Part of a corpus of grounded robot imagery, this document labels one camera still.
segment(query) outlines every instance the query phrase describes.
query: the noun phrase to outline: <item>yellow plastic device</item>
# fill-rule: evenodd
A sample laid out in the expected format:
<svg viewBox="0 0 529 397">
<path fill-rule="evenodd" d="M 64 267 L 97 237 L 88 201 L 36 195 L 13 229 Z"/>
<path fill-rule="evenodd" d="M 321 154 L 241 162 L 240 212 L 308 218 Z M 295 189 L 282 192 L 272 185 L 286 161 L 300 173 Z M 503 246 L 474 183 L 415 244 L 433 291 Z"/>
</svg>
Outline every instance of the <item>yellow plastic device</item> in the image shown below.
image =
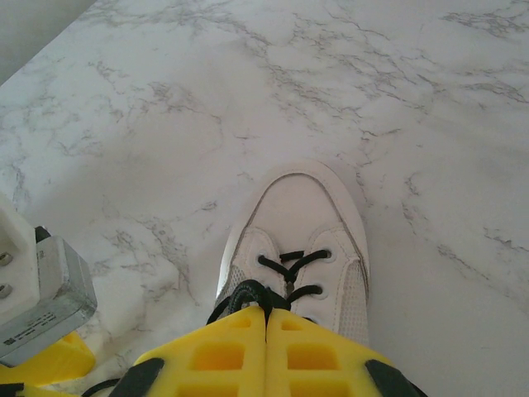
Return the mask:
<svg viewBox="0 0 529 397">
<path fill-rule="evenodd" d="M 19 366 L 7 368 L 0 365 L 0 384 L 39 386 L 63 382 L 87 375 L 95 362 L 83 339 L 72 332 Z"/>
<path fill-rule="evenodd" d="M 19 393 L 15 397 L 67 396 L 33 389 Z M 263 310 L 256 306 L 142 355 L 110 394 L 111 397 L 381 395 L 420 394 L 377 352 L 286 310 L 274 309 L 266 323 Z"/>
</svg>

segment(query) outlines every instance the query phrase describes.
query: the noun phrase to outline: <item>black shoelace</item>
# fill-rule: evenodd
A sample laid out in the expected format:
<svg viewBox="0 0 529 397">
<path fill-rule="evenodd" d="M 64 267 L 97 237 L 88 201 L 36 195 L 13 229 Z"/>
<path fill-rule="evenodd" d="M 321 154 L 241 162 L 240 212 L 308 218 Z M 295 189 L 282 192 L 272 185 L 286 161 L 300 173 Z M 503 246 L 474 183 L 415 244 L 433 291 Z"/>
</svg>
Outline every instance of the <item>black shoelace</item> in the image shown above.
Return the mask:
<svg viewBox="0 0 529 397">
<path fill-rule="evenodd" d="M 306 265 L 318 260 L 326 259 L 331 257 L 331 253 L 328 250 L 314 251 L 307 256 L 304 255 L 303 251 L 294 251 L 279 256 L 281 263 L 272 261 L 266 256 L 259 256 L 257 261 L 278 273 L 280 273 L 285 282 L 288 285 L 293 285 L 298 278 L 298 272 Z M 296 261 L 294 264 L 287 269 L 283 263 L 288 261 Z M 272 312 L 273 308 L 287 309 L 290 310 L 291 304 L 306 295 L 318 295 L 322 294 L 323 289 L 319 285 L 304 285 L 298 289 L 295 289 L 287 298 L 284 299 L 280 295 L 276 294 L 270 288 L 264 287 L 261 283 L 256 280 L 246 280 L 237 285 L 235 290 L 230 296 L 227 296 L 222 300 L 218 306 L 213 309 L 212 315 L 207 320 L 207 323 L 213 323 L 224 313 L 227 308 L 227 314 L 233 314 L 234 312 L 241 310 L 244 304 L 250 302 L 257 302 L 257 304 L 264 310 L 264 316 L 266 321 Z"/>
</svg>

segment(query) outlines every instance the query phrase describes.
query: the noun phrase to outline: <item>white plastic block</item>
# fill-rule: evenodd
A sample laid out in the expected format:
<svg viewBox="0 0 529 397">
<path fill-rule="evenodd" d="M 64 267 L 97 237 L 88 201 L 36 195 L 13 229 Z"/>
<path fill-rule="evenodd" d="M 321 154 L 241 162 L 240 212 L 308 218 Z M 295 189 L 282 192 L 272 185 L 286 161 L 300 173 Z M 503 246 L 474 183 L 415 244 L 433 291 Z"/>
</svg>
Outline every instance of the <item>white plastic block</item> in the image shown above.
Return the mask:
<svg viewBox="0 0 529 397">
<path fill-rule="evenodd" d="M 5 295 L 0 293 L 0 325 L 33 308 L 41 298 L 35 229 L 3 194 L 0 194 L 0 289 Z"/>
</svg>

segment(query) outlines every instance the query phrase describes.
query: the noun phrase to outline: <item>black rubber edge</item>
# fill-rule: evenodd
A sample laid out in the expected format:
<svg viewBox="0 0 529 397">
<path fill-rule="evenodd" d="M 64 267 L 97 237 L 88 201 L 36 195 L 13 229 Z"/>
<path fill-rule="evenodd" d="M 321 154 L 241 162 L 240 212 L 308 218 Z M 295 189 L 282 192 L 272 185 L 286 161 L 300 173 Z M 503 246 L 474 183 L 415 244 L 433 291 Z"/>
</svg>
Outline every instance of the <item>black rubber edge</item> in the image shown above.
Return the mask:
<svg viewBox="0 0 529 397">
<path fill-rule="evenodd" d="M 2 397 L 17 397 L 17 391 L 24 391 L 23 383 L 0 385 L 0 396 Z"/>
<path fill-rule="evenodd" d="M 397 368 L 378 360 L 369 360 L 365 368 L 371 375 L 382 397 L 420 397 L 414 386 Z"/>
<path fill-rule="evenodd" d="M 146 397 L 164 364 L 161 358 L 151 358 L 133 366 L 108 397 Z"/>
</svg>

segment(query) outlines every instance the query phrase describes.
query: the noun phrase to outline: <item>white sneaker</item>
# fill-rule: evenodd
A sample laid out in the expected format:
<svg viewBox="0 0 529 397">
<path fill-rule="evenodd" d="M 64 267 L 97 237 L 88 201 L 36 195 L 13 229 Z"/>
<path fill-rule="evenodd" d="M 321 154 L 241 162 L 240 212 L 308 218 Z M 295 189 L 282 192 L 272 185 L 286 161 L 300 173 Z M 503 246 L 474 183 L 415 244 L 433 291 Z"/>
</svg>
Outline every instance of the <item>white sneaker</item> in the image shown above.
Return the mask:
<svg viewBox="0 0 529 397">
<path fill-rule="evenodd" d="M 231 229 L 217 304 L 251 279 L 285 298 L 293 313 L 369 343 L 364 226 L 330 168 L 304 161 L 265 177 Z"/>
</svg>

